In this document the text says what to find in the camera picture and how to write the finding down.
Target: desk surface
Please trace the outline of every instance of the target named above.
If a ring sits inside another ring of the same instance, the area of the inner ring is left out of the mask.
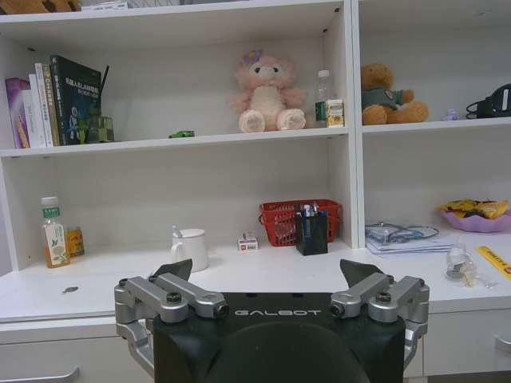
[[[493,269],[475,250],[492,247],[508,256],[511,235],[462,236],[478,270],[498,284],[459,286],[446,279],[444,254],[399,255],[381,259],[369,251],[352,250],[344,243],[330,245],[330,253],[303,257],[294,247],[270,247],[241,254],[229,244],[210,246],[210,267],[192,274],[191,282],[208,290],[243,292],[333,292],[347,289],[339,269],[341,258],[373,263],[396,279],[421,277],[431,289],[430,313],[511,308],[511,281]],[[47,269],[36,263],[0,277],[0,322],[58,318],[89,318],[113,314],[113,288],[121,278],[148,276],[168,262],[168,245],[98,248],[73,264]],[[77,286],[63,294],[66,287]]]

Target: book spine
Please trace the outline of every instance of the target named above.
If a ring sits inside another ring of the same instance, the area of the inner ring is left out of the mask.
[[[39,99],[41,101],[42,126],[45,129],[46,146],[51,148],[53,140],[51,138],[50,113],[48,112],[48,101],[46,100],[45,75],[42,73],[42,64],[35,65],[35,76],[38,79]]]
[[[25,108],[23,106],[23,80],[10,78],[6,80],[7,101],[9,103],[10,121],[13,129],[14,147],[29,148],[29,135],[26,128]]]
[[[35,126],[38,132],[38,143],[41,145],[41,148],[46,147],[46,136],[45,136],[45,127],[42,124],[42,114],[41,114],[41,101],[39,99],[39,88],[38,88],[38,79],[35,74],[29,75],[30,79],[30,91],[32,92],[32,108],[33,113],[32,116],[34,118]]]
[[[26,130],[29,133],[29,142],[31,148],[40,148],[38,142],[38,129],[34,121],[34,107],[32,106],[32,91],[24,90],[23,107],[25,108]]]
[[[53,99],[55,100],[55,111],[57,112],[58,132],[60,133],[61,145],[67,145],[65,139],[64,102],[62,100],[62,83],[58,68],[58,57],[50,57],[50,71],[53,81]]]
[[[42,65],[42,74],[45,78],[46,101],[48,103],[48,114],[50,115],[51,138],[53,146],[60,146],[60,138],[58,134],[57,112],[55,110],[55,100],[53,98],[53,85],[51,81],[50,66]]]

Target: drawer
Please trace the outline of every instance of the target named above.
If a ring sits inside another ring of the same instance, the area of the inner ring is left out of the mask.
[[[72,383],[150,383],[121,338],[95,338],[0,346],[0,381],[79,375]]]
[[[496,347],[496,337],[511,342],[511,310],[431,314],[425,375],[511,370],[511,353]]]

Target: papers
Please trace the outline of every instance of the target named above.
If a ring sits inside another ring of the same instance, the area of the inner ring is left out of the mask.
[[[386,255],[446,253],[457,243],[456,235],[436,235],[430,239],[416,239],[405,243],[381,244],[366,237],[367,249],[374,255],[385,258]]]

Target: black headphones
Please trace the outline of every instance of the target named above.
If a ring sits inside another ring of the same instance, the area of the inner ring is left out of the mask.
[[[466,107],[466,118],[511,117],[511,84],[497,89],[490,97]]]

